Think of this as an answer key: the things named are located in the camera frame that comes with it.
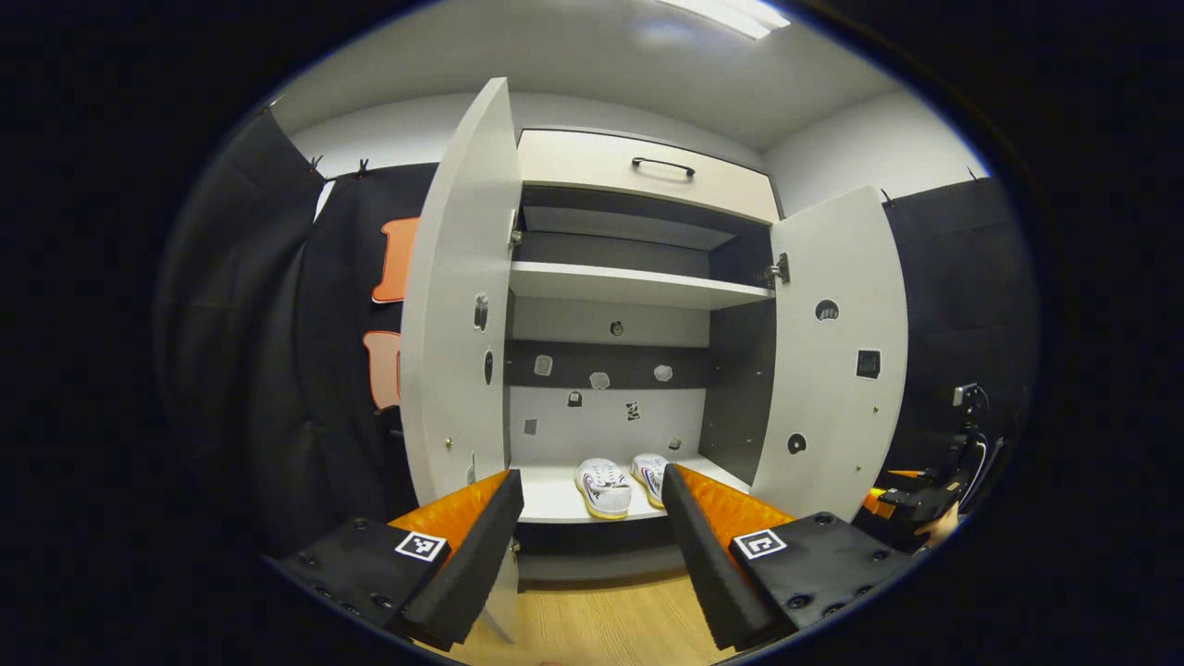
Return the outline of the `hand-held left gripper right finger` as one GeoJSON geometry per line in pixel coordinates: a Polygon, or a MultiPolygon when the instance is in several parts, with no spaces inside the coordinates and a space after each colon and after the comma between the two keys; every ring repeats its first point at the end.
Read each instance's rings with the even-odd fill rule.
{"type": "Polygon", "coordinates": [[[662,501],[718,648],[764,648],[850,610],[912,563],[830,512],[794,518],[686,465],[662,501]]]}

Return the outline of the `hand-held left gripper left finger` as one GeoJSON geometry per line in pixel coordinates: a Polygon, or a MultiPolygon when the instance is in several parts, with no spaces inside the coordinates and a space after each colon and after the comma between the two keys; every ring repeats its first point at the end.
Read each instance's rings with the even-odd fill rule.
{"type": "Polygon", "coordinates": [[[448,652],[485,609],[523,508],[520,472],[500,470],[388,523],[350,518],[264,561],[360,623],[448,652]]]}

